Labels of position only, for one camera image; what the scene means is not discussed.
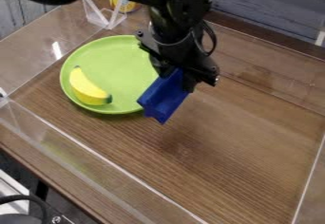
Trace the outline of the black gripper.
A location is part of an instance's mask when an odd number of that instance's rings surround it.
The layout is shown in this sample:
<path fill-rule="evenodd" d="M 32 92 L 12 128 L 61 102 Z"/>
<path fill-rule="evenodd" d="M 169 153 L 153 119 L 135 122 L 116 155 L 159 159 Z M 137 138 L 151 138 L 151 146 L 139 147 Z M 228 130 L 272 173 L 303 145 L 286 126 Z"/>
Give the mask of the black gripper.
<path fill-rule="evenodd" d="M 136 32 L 137 45 L 149 55 L 151 66 L 160 78 L 165 78 L 176 68 L 183 70 L 183 90 L 193 92 L 203 82 L 215 86 L 219 67 L 212 60 L 216 37 L 208 25 L 189 29 L 149 25 Z"/>

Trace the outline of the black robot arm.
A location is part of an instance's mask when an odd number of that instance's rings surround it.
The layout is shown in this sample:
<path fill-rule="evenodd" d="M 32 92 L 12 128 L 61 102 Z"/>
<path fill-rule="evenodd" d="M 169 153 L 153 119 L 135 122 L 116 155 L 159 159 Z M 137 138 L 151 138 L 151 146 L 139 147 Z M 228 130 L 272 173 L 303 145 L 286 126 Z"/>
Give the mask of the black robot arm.
<path fill-rule="evenodd" d="M 204 21 L 212 0 L 129 0 L 148 8 L 148 28 L 136 33 L 139 47 L 148 52 L 151 65 L 160 77 L 181 69 L 180 87 L 192 92 L 199 83 L 215 84 L 219 69 L 203 37 L 216 41 Z"/>

